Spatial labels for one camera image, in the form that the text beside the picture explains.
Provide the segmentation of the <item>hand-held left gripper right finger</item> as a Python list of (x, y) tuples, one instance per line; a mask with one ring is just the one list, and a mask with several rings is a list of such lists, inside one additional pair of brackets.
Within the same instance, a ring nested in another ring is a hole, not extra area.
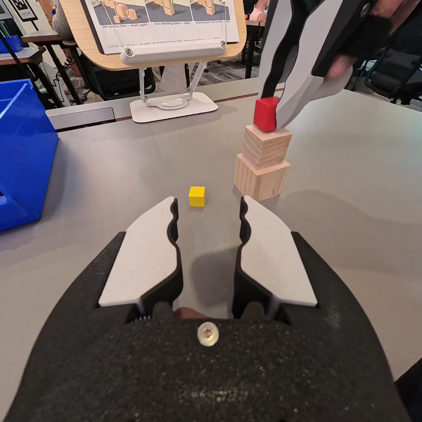
[(274, 213), (244, 196), (234, 274), (233, 309), (260, 302), (316, 307), (317, 298), (289, 227)]

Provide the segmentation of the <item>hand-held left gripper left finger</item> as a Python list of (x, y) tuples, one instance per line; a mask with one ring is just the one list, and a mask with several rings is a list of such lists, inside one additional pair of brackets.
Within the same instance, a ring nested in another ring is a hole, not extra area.
[(170, 196), (128, 227), (99, 298), (101, 307), (173, 304), (183, 290), (177, 221), (178, 202)]

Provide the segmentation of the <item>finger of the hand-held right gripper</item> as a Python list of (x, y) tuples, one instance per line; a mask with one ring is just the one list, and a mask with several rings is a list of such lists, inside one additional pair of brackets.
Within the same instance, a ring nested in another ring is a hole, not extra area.
[(282, 79), (288, 56), (293, 47), (292, 38), (294, 36), (289, 34), (293, 16), (292, 1), (270, 1), (258, 78), (260, 98), (273, 97), (276, 86)]
[(285, 127), (322, 85), (334, 57), (361, 22), (362, 2), (322, 1), (305, 19), (298, 55), (276, 107), (277, 128)]

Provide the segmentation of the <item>red wooden cube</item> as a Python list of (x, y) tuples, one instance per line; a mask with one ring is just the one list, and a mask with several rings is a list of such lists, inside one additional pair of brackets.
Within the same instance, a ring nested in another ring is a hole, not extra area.
[(255, 102), (253, 124), (263, 132), (277, 130), (276, 107), (280, 97), (259, 98)]

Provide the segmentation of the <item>medium wooden cube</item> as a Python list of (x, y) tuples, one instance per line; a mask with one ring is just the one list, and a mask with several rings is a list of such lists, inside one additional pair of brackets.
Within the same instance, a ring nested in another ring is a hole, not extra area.
[(264, 132), (255, 125), (245, 127), (243, 158), (256, 170), (282, 164), (292, 133), (282, 128)]

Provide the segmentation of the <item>large wooden cube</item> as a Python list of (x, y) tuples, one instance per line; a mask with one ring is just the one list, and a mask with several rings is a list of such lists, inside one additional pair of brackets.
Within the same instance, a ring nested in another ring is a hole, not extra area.
[(234, 185), (242, 195), (261, 202), (282, 193), (289, 169), (290, 164), (283, 161), (276, 166), (256, 170), (242, 154), (238, 154), (235, 162)]

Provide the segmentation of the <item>yellow wooden cube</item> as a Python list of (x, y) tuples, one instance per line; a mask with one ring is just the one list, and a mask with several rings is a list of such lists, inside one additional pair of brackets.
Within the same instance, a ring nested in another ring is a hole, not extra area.
[(206, 203), (206, 191), (205, 187), (191, 186), (189, 189), (189, 205), (191, 207), (205, 207)]

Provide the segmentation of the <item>blue plastic bin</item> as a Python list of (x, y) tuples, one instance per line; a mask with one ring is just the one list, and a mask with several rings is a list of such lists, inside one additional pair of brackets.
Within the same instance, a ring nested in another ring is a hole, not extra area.
[(3, 231), (41, 218), (59, 137), (29, 79), (1, 82), (0, 111)]

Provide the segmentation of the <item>person's right hand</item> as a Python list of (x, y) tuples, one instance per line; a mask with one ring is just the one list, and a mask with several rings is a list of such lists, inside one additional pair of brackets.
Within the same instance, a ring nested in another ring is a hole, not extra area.
[[(419, 0), (379, 0), (367, 16), (385, 18), (391, 23), (390, 34), (397, 30), (418, 8)], [(342, 76), (356, 62), (357, 58), (349, 55), (337, 55), (327, 73), (329, 79)]]

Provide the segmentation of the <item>black office chair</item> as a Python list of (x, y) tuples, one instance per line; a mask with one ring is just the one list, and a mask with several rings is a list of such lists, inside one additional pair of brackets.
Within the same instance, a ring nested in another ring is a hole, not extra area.
[(85, 56), (81, 57), (80, 68), (87, 87), (103, 100), (136, 97), (140, 95), (140, 73), (138, 69), (125, 71), (105, 70)]
[(421, 101), (422, 93), (421, 27), (398, 30), (372, 66), (364, 83), (373, 92), (409, 105)]

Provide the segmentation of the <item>white instruction sheet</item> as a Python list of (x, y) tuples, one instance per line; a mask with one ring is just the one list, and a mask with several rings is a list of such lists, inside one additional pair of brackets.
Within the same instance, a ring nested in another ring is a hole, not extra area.
[(141, 48), (176, 51), (214, 39), (239, 42), (234, 1), (83, 0), (101, 54)]

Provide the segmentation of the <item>white folding stand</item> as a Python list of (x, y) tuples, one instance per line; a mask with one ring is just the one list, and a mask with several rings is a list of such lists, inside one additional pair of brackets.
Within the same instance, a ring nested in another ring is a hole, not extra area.
[(120, 54), (120, 60), (139, 68), (141, 99), (134, 100), (129, 105), (133, 121), (145, 124), (217, 110), (218, 106), (205, 94), (195, 93), (198, 81), (207, 65), (205, 61), (199, 62), (193, 81), (185, 93), (164, 94), (148, 99), (144, 92), (144, 76), (148, 62), (181, 60), (182, 63), (187, 63), (189, 59), (199, 56), (221, 55), (226, 51), (226, 47), (226, 39), (221, 37), (182, 42), (176, 47), (157, 44), (143, 48), (125, 47)]

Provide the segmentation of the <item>wooden display board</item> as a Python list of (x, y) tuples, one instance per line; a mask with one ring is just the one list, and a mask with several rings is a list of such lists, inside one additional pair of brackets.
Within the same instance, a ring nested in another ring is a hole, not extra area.
[(140, 67), (157, 67), (161, 65), (179, 65), (183, 63), (227, 61), (243, 50), (246, 43), (246, 22), (244, 18), (243, 1), (234, 1), (234, 11), (239, 35), (239, 42), (228, 44), (224, 53), (219, 55), (197, 55), (191, 58), (154, 60), (143, 65), (125, 64), (120, 59), (120, 54), (104, 55), (98, 50), (88, 18), (84, 12), (82, 2), (76, 0), (63, 0), (60, 2), (71, 28), (75, 42), (84, 55), (97, 66), (110, 71), (123, 71), (138, 69)]

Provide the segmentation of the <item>brown wooden desk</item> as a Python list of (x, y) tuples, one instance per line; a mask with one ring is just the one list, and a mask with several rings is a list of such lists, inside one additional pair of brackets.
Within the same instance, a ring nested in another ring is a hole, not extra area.
[(38, 30), (21, 37), (23, 43), (33, 43), (36, 45), (59, 45), (63, 38), (53, 29)]

